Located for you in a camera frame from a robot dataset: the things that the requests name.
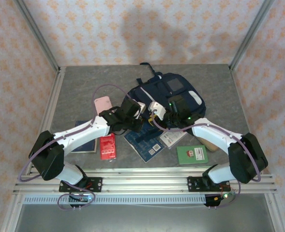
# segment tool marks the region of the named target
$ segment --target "orange patterned wall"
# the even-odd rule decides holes
[[[285,208],[285,0],[273,4],[234,77]]]
[[[0,227],[55,73],[12,0],[0,0]]]
[[[60,66],[230,63],[263,0],[26,0]]]

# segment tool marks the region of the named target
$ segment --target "red card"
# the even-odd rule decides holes
[[[109,160],[116,157],[115,135],[112,133],[105,137],[100,137],[100,159]]]

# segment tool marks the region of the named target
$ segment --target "small green package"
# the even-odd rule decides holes
[[[200,146],[178,146],[179,164],[208,163],[206,148]]]

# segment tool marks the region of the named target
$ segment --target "blue book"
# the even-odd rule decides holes
[[[151,130],[154,130],[154,127],[146,122],[143,124],[142,129],[139,133],[131,131],[124,136],[125,140],[138,153],[138,155],[143,159],[145,163],[147,163],[150,159],[152,159],[154,156],[160,153],[161,150],[164,149],[164,146],[157,138],[152,138],[147,141],[143,139],[137,139],[148,134],[148,132]]]
[[[83,123],[86,123],[87,121],[76,121],[75,122],[75,127],[80,126]],[[85,152],[85,153],[93,153],[96,152],[96,147],[97,147],[97,139],[94,139],[92,141],[87,142],[86,144],[83,144],[79,147],[77,147],[75,150],[72,152]]]

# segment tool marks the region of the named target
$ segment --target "pink phone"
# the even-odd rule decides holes
[[[104,110],[112,108],[110,98],[108,96],[97,98],[94,101],[97,114],[101,113]]]

